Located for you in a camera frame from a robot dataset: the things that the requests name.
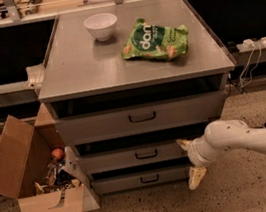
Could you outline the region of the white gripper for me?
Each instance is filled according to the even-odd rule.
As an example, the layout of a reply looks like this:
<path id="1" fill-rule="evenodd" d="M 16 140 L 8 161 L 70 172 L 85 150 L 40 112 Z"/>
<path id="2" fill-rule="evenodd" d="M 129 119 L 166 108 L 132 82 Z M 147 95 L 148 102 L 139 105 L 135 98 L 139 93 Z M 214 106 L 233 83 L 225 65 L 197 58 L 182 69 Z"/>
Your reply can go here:
<path id="1" fill-rule="evenodd" d="M 190 167 L 189 169 L 188 180 L 189 188 L 195 190 L 207 173 L 205 167 L 208 167 L 217 157 L 221 156 L 223 150 L 214 149 L 203 136 L 193 139 L 192 141 L 182 138 L 176 139 L 175 142 L 182 150 L 188 153 L 188 158 L 191 163 L 195 165 L 195 167 Z"/>

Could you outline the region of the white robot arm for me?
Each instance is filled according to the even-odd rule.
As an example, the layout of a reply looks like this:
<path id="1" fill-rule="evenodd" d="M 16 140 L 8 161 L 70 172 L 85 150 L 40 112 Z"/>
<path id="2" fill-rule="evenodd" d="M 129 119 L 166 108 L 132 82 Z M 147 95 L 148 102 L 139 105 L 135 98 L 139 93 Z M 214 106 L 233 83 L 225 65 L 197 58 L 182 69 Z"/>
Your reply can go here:
<path id="1" fill-rule="evenodd" d="M 193 140 L 177 139 L 192 163 L 189 188 L 196 189 L 207 173 L 207 167 L 231 149 L 247 149 L 266 154 L 266 128 L 250 128 L 242 120 L 210 122 L 202 136 Z"/>

